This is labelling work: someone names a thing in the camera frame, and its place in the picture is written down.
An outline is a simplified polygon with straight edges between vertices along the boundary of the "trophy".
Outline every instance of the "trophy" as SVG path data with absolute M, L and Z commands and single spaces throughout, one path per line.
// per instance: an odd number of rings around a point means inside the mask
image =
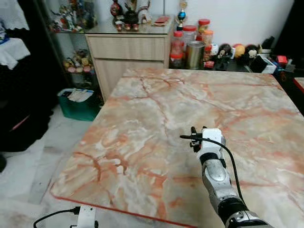
M 186 22 L 187 17 L 184 9 L 187 7 L 187 2 L 182 0 L 180 3 L 180 12 L 176 16 L 175 20 L 177 22 L 176 30 L 181 31 L 183 28 L 183 23 Z

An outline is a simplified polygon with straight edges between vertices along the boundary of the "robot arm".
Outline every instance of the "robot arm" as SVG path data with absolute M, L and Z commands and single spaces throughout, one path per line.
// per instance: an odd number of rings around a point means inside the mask
M 271 228 L 260 219 L 256 213 L 249 211 L 231 186 L 230 176 L 226 170 L 222 146 L 203 139 L 210 139 L 225 144 L 221 130 L 203 128 L 202 133 L 196 133 L 191 128 L 191 135 L 181 135 L 181 138 L 191 139 L 190 147 L 197 152 L 197 158 L 202 165 L 202 179 L 208 190 L 211 204 L 226 228 Z

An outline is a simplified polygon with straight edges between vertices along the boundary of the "cabinet drawer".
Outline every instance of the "cabinet drawer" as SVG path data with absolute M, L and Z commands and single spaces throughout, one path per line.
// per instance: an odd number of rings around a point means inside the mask
M 164 60 L 165 38 L 87 37 L 94 58 Z
M 164 64 L 162 62 L 95 59 L 95 67 L 101 92 L 106 101 L 126 69 L 163 69 Z

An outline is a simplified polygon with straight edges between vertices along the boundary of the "green bin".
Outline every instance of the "green bin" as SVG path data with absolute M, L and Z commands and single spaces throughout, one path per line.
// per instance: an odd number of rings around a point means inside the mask
M 72 92 L 73 89 L 63 89 L 57 96 L 63 115 L 67 118 L 82 120 L 82 121 L 93 121 L 100 111 L 101 102 L 96 96 L 94 91 L 87 90 L 92 95 L 82 102 L 75 102 L 68 99 L 67 96 L 63 96 L 65 92 Z

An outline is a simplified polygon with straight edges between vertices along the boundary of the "marble table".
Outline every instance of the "marble table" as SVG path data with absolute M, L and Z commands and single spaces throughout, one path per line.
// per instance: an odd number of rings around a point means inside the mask
M 304 227 L 304 118 L 267 74 L 128 70 L 51 193 L 173 224 L 223 227 L 200 163 L 179 138 L 204 125 L 223 131 L 247 206 L 276 228 Z M 228 155 L 226 163 L 233 174 Z
M 295 77 L 294 84 L 304 93 L 304 77 Z

